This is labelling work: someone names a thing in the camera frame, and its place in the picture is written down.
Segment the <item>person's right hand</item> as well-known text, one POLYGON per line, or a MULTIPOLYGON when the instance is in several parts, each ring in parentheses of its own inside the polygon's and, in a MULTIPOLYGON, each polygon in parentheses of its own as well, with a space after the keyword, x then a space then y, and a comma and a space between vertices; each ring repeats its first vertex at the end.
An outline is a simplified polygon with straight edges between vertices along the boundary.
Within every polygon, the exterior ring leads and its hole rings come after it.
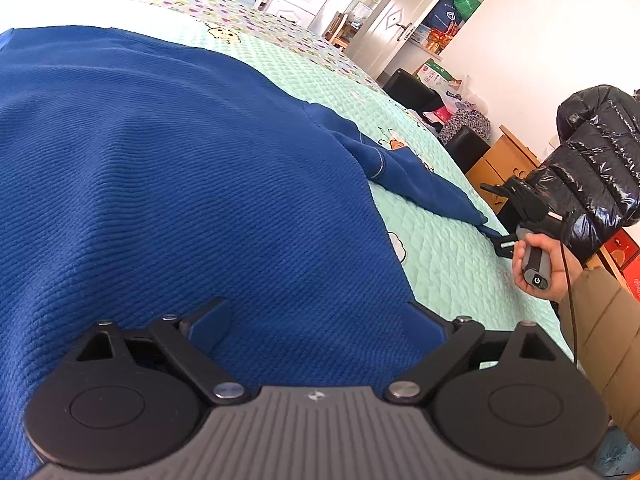
POLYGON ((565 245, 546 234, 527 233, 514 245, 514 284, 530 296, 560 302, 582 270, 565 245))

